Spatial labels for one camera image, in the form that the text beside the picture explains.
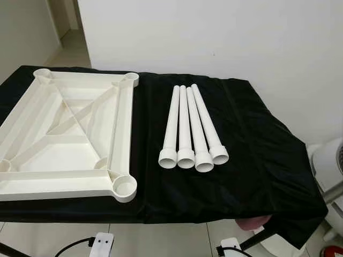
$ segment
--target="white plug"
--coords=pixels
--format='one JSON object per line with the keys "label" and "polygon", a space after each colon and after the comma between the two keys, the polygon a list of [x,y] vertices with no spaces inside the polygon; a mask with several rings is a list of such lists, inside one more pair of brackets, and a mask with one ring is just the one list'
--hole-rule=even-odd
{"label": "white plug", "polygon": [[[220,242],[221,247],[233,247],[238,250],[241,250],[240,244],[238,243],[237,238],[235,237],[230,237],[227,239],[223,239]],[[243,257],[244,255],[242,253],[233,251],[233,250],[224,250],[224,256],[225,257]]]}
{"label": "white plug", "polygon": [[99,232],[96,234],[90,257],[110,257],[114,235]]}

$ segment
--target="table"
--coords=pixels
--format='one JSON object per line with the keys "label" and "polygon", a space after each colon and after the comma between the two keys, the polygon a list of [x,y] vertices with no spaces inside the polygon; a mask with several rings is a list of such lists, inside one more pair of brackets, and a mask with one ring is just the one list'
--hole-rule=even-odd
{"label": "table", "polygon": [[[21,66],[0,86],[0,123],[33,81],[33,71],[40,68]],[[126,73],[80,67],[49,69]],[[242,249],[275,233],[301,248],[327,208],[312,176],[305,144],[272,116],[249,82],[190,74],[139,75],[130,159],[130,174],[138,183],[136,198],[126,204],[109,196],[1,201],[0,221],[201,223],[272,214],[265,230],[242,243]],[[198,85],[230,155],[226,164],[208,173],[165,170],[157,162],[173,86],[192,83]],[[6,249],[0,245],[0,252]]]}

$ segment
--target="white plastic pipe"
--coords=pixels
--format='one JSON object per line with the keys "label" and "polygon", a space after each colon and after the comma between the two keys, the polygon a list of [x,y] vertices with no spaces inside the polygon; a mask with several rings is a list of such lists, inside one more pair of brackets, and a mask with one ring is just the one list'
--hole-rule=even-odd
{"label": "white plastic pipe", "polygon": [[176,133],[177,133],[177,115],[178,100],[180,96],[180,87],[174,86],[173,95],[169,108],[168,122],[165,134],[163,149],[160,152],[159,164],[165,169],[171,169],[176,166]]}
{"label": "white plastic pipe", "polygon": [[178,152],[177,165],[183,169],[194,166],[194,151],[192,150],[191,131],[187,106],[186,87],[180,87],[180,116],[178,122]]}
{"label": "white plastic pipe", "polygon": [[202,124],[195,104],[192,88],[187,88],[189,117],[192,126],[193,143],[195,150],[195,169],[199,172],[208,172],[213,169],[213,161],[208,153]]}
{"label": "white plastic pipe", "polygon": [[193,84],[191,87],[193,89],[194,98],[203,123],[208,146],[210,147],[210,154],[213,158],[213,163],[217,165],[224,164],[229,160],[229,154],[227,153],[225,146],[223,146],[220,142],[198,86]]}

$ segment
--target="pink object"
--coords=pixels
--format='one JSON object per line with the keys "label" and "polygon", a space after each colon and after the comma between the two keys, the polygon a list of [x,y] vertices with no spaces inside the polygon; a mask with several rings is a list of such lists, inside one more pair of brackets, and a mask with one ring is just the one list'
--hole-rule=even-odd
{"label": "pink object", "polygon": [[258,216],[255,218],[238,218],[236,219],[236,223],[243,230],[254,230],[266,224],[271,217],[272,215]]}

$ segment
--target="white plastic tray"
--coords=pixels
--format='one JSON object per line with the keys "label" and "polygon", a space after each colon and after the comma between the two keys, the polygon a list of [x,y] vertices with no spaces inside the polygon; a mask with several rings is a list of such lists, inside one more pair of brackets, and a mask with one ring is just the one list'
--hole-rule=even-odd
{"label": "white plastic tray", "polygon": [[131,201],[133,88],[138,74],[51,72],[0,127],[0,201],[111,195]]}

